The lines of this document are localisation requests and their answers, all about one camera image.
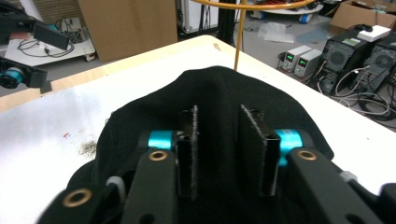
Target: blue anodized part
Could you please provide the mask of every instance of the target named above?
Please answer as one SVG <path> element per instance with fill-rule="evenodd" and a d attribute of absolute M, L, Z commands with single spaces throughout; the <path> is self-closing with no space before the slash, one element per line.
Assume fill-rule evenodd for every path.
<path fill-rule="evenodd" d="M 5 76 L 5 77 L 13 77 L 18 81 L 18 84 L 21 84 L 23 82 L 23 75 L 16 70 L 13 69 L 8 69 L 4 74 L 0 74 L 0 76 Z"/>
<path fill-rule="evenodd" d="M 280 159 L 279 166 L 286 166 L 288 161 L 286 155 L 295 147 L 302 147 L 303 140 L 300 134 L 293 129 L 275 130 L 280 137 Z"/>
<path fill-rule="evenodd" d="M 172 149 L 172 131 L 152 131 L 148 138 L 148 148 Z"/>

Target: black electronic equipment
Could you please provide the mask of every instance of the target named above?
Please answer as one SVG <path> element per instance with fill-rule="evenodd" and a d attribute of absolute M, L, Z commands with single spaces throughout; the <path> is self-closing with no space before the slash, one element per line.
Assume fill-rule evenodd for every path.
<path fill-rule="evenodd" d="M 371 55 L 363 63 L 369 66 L 356 76 L 353 87 L 356 92 L 376 93 L 388 76 L 395 74 L 396 69 L 396 33 L 392 33 L 377 42 Z"/>
<path fill-rule="evenodd" d="M 0 57 L 0 86 L 15 89 L 24 83 L 29 88 L 40 88 L 46 80 L 46 71 Z"/>
<path fill-rule="evenodd" d="M 23 7 L 0 0 L 0 44 L 8 44 L 13 32 L 33 33 L 36 40 L 67 50 L 69 36 L 50 29 L 44 22 L 28 16 Z"/>
<path fill-rule="evenodd" d="M 319 82 L 323 93 L 333 94 L 337 85 L 338 91 L 348 86 L 353 76 L 344 78 L 342 83 L 338 82 L 353 69 L 360 68 L 369 54 L 372 44 L 358 39 L 358 33 L 355 29 L 347 30 L 327 41 L 318 64 L 325 63 Z"/>

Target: screw hole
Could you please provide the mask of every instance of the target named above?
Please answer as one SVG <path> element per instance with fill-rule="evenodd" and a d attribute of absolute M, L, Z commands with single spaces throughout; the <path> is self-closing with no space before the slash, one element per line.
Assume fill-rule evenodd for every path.
<path fill-rule="evenodd" d="M 72 202 L 72 203 L 79 202 L 79 201 L 81 201 L 84 197 L 85 197 L 85 194 L 84 194 L 84 193 L 75 194 L 75 195 L 73 195 L 73 196 L 70 198 L 70 202 Z"/>
<path fill-rule="evenodd" d="M 307 161 L 314 161 L 318 157 L 313 152 L 301 150 L 298 152 L 298 156 Z"/>
<path fill-rule="evenodd" d="M 166 154 L 166 152 L 163 151 L 154 151 L 148 155 L 151 161 L 163 161 L 166 159 L 167 156 L 168 154 Z"/>

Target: cable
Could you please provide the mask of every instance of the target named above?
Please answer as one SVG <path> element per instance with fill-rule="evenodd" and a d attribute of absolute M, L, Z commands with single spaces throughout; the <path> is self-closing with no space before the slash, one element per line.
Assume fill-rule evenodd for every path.
<path fill-rule="evenodd" d="M 390 104 L 393 105 L 393 106 L 395 106 L 395 103 L 396 103 L 396 101 L 395 101 L 395 99 L 394 99 L 394 96 L 395 96 L 395 87 L 394 87 L 393 85 L 388 84 L 388 86 L 387 86 L 387 92 L 388 92 L 388 95 L 389 95 L 389 97 L 390 97 Z"/>
<path fill-rule="evenodd" d="M 381 78 L 382 74 L 383 74 L 384 72 L 386 72 L 386 71 L 388 71 L 388 68 L 385 68 L 385 69 L 382 70 L 382 72 L 380 72 L 378 75 L 375 75 L 375 77 L 374 77 L 373 80 L 371 80 L 371 81 L 370 81 L 370 76 L 373 75 L 373 73 L 370 73 L 370 74 L 367 76 L 367 86 L 370 88 L 370 91 L 371 91 L 371 92 L 376 92 L 376 90 L 374 90 L 374 87 L 372 86 L 372 82 L 374 82 L 374 81 L 376 81 L 377 79 Z"/>
<path fill-rule="evenodd" d="M 352 96 L 357 96 L 358 98 L 357 99 L 347 99 L 347 98 L 352 97 Z M 351 95 L 348 95 L 348 96 L 345 96 L 345 97 L 332 96 L 332 98 L 339 98 L 340 102 L 342 102 L 342 101 L 347 102 L 348 100 L 355 100 L 355 103 L 353 103 L 352 105 L 350 103 L 347 103 L 348 107 L 351 108 L 352 106 L 358 104 L 358 100 L 360 99 L 360 96 L 359 96 L 358 93 L 356 93 L 356 94 L 351 94 Z"/>
<path fill-rule="evenodd" d="M 198 35 L 201 35 L 202 31 L 204 30 L 204 11 L 205 11 L 205 5 L 201 5 L 201 16 L 199 19 Z"/>
<path fill-rule="evenodd" d="M 374 9 L 374 11 L 375 11 L 375 25 L 378 25 L 378 10 L 379 10 L 379 8 L 377 8 L 375 5 L 375 9 Z"/>
<path fill-rule="evenodd" d="M 125 203 L 126 201 L 126 189 L 125 189 L 125 182 L 119 176 L 113 175 L 108 178 L 106 182 L 106 186 L 114 184 L 117 188 L 117 192 L 119 194 L 120 203 Z"/>
<path fill-rule="evenodd" d="M 46 53 L 46 55 L 34 55 L 34 54 L 30 54 L 30 53 L 26 52 L 27 49 L 31 49 L 31 48 L 39 45 L 39 43 L 40 43 L 40 41 L 38 41 L 38 40 L 31 40 L 31 41 L 22 40 L 21 43 L 18 45 L 17 49 L 20 50 L 23 54 L 25 54 L 27 56 L 36 57 L 36 58 L 46 58 L 46 57 L 60 58 L 66 54 L 69 54 L 70 52 L 72 52 L 74 50 L 73 44 L 69 43 L 70 49 L 67 49 L 60 53 L 50 54 L 50 50 L 47 48 L 44 49 L 44 52 Z M 28 44 L 32 44 L 32 45 L 30 45 L 29 47 L 23 48 L 23 46 L 26 46 Z"/>
<path fill-rule="evenodd" d="M 277 65 L 276 65 L 276 70 L 279 70 L 279 68 L 282 67 L 282 65 L 279 66 L 280 62 L 284 62 L 285 60 L 285 55 L 286 55 L 286 51 L 285 52 L 281 52 L 277 55 Z"/>
<path fill-rule="evenodd" d="M 311 76 L 312 78 L 315 78 L 315 77 L 317 77 L 318 76 L 318 74 L 321 72 L 321 70 L 323 69 L 323 67 L 324 67 L 324 65 L 327 63 L 327 61 L 325 60 L 325 61 L 323 61 L 323 63 L 322 63 L 322 65 L 320 66 L 320 68 L 319 68 L 319 70 L 315 73 L 315 75 L 314 76 Z M 309 81 L 311 80 L 311 78 L 309 78 L 307 81 L 306 81 L 306 83 L 305 84 L 308 84 L 309 83 Z"/>
<path fill-rule="evenodd" d="M 320 88 L 320 81 L 321 81 L 323 78 L 324 78 L 324 77 L 321 77 L 321 78 L 319 79 L 318 83 L 317 83 L 317 85 L 318 85 L 318 91 L 320 92 L 320 94 L 323 94 L 323 91 L 322 91 L 321 88 Z"/>
<path fill-rule="evenodd" d="M 365 69 L 367 69 L 367 68 L 369 68 L 369 67 L 370 67 L 370 65 L 367 65 L 367 66 L 365 66 L 365 67 L 363 67 L 363 68 L 356 68 L 356 69 L 353 69 L 352 71 L 346 73 L 346 74 L 338 81 L 337 85 L 335 86 L 335 95 L 336 95 L 336 96 L 340 96 L 340 95 L 338 94 L 338 87 L 340 86 L 340 83 L 341 83 L 346 77 L 348 77 L 348 76 L 349 76 L 350 74 L 352 74 L 352 73 L 356 73 L 356 72 L 358 72 L 358 71 L 360 71 L 360 70 L 365 70 Z M 350 93 L 352 93 L 352 92 L 358 87 L 359 83 L 360 83 L 360 82 L 358 82 L 358 84 L 355 85 L 355 87 L 354 87 L 349 93 L 345 94 L 344 96 L 347 96 L 347 95 L 349 95 Z"/>
<path fill-rule="evenodd" d="M 210 29 L 210 22 L 211 22 L 211 15 L 210 15 L 210 6 L 206 6 L 206 11 L 205 11 L 205 29 Z"/>
<path fill-rule="evenodd" d="M 376 94 L 376 96 L 378 96 L 380 98 L 380 100 L 373 98 L 373 99 L 363 99 L 363 100 L 360 99 L 358 101 L 359 106 L 361 107 L 362 111 L 364 111 L 364 114 L 367 115 L 368 117 L 371 117 L 372 119 L 378 119 L 378 120 L 382 120 L 382 121 L 395 119 L 396 111 L 390 107 L 390 104 L 388 103 L 388 101 L 386 101 L 384 98 L 382 98 L 379 94 Z M 386 110 L 381 113 L 372 112 L 367 107 L 368 103 L 375 103 L 377 105 L 381 105 L 384 108 L 386 108 Z"/>
<path fill-rule="evenodd" d="M 65 30 L 62 31 L 62 33 L 68 35 L 70 42 L 72 42 L 73 44 L 78 44 L 83 41 L 82 36 L 81 36 L 81 30 L 77 29 L 76 31 L 73 31 L 72 23 L 67 22 L 67 19 L 65 17 L 61 17 L 61 19 L 57 20 L 54 23 L 54 25 L 60 31 L 62 31 L 62 28 L 65 26 Z"/>
<path fill-rule="evenodd" d="M 346 103 L 346 106 L 348 107 L 348 108 L 350 108 L 350 107 L 352 107 L 353 105 L 350 105 L 349 104 L 349 102 L 347 101 L 347 99 L 345 99 L 344 97 L 336 97 L 336 96 L 329 96 L 330 98 L 332 98 L 332 99 L 339 99 L 340 101 L 338 101 L 338 103 L 339 104 L 341 104 L 341 102 L 344 102 L 344 103 Z"/>

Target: white cable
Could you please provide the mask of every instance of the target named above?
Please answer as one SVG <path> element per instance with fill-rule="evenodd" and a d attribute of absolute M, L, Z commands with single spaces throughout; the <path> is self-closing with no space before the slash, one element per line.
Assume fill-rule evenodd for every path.
<path fill-rule="evenodd" d="M 363 75 L 361 76 L 361 78 L 359 78 L 359 80 L 356 82 L 356 85 L 352 88 L 352 90 L 350 90 L 348 93 L 346 93 L 346 94 L 344 94 L 344 95 L 349 95 L 350 93 L 354 92 L 354 91 L 359 87 L 359 84 L 361 84 L 361 80 L 364 78 L 365 75 L 366 75 L 366 74 L 363 74 Z"/>
<path fill-rule="evenodd" d="M 370 67 L 370 65 L 367 65 L 367 66 L 365 66 L 365 67 L 363 67 L 363 68 L 356 68 L 356 69 L 353 69 L 352 71 L 346 73 L 346 74 L 338 81 L 337 85 L 335 86 L 335 95 L 339 96 L 339 95 L 338 95 L 338 87 L 340 86 L 340 83 L 341 83 L 346 77 L 348 77 L 351 73 L 356 73 L 356 72 L 358 72 L 358 71 L 360 71 L 360 70 L 365 70 L 365 69 L 367 69 L 367 68 L 369 68 L 369 67 Z M 354 88 L 352 91 L 350 91 L 349 93 L 347 93 L 347 94 L 345 94 L 345 95 L 348 95 L 348 94 L 352 93 L 352 92 L 356 89 L 356 87 L 357 87 L 357 86 L 355 86 L 355 88 Z"/>
<path fill-rule="evenodd" d="M 370 99 L 347 99 L 347 98 L 350 98 L 350 97 L 352 97 L 352 96 L 358 96 L 358 95 L 374 95 L 374 96 L 378 96 L 378 97 L 381 98 L 384 102 L 386 102 L 386 104 L 383 105 L 383 104 L 381 104 L 380 102 L 373 101 L 373 100 L 370 100 Z M 356 111 L 356 112 L 359 112 L 359 113 L 363 113 L 363 114 L 370 114 L 370 115 L 385 115 L 385 114 L 387 114 L 390 110 L 391 110 L 391 111 L 394 111 L 394 110 L 392 110 L 392 109 L 390 108 L 389 102 L 386 101 L 384 98 L 382 98 L 380 95 L 378 95 L 378 94 L 376 94 L 376 93 L 362 92 L 362 93 L 356 93 L 356 94 L 352 94 L 352 95 L 348 95 L 348 96 L 344 96 L 344 97 L 336 97 L 336 96 L 334 96 L 333 98 L 338 98 L 338 99 L 340 99 L 340 102 L 343 101 L 343 102 L 346 102 L 346 103 L 347 103 L 347 100 L 367 101 L 367 102 L 375 103 L 375 104 L 377 104 L 377 105 L 382 105 L 382 106 L 384 106 L 384 107 L 386 108 L 386 110 L 383 111 L 383 112 L 367 112 L 367 111 L 363 111 L 363 110 L 359 110 L 359 109 L 354 109 L 354 108 L 350 107 L 350 104 L 349 104 L 349 103 L 347 103 L 347 104 L 349 105 L 349 108 L 350 108 L 351 110 Z"/>
<path fill-rule="evenodd" d="M 323 94 L 323 91 L 321 90 L 321 88 L 320 88 L 320 81 L 323 79 L 324 77 L 321 77 L 320 79 L 319 79 L 319 81 L 318 81 L 318 90 L 319 90 L 319 92 L 320 92 L 320 94 Z"/>
<path fill-rule="evenodd" d="M 323 69 L 324 64 L 326 64 L 327 61 L 323 61 L 322 65 L 320 66 L 319 70 L 317 71 L 317 73 L 315 74 L 315 77 L 319 74 L 319 72 Z"/>
<path fill-rule="evenodd" d="M 123 179 L 119 176 L 113 175 L 106 182 L 107 186 L 109 186 L 110 184 L 115 184 L 117 186 L 119 196 L 120 196 L 120 203 L 124 203 L 126 200 L 126 190 L 125 190 L 125 183 L 123 182 Z"/>

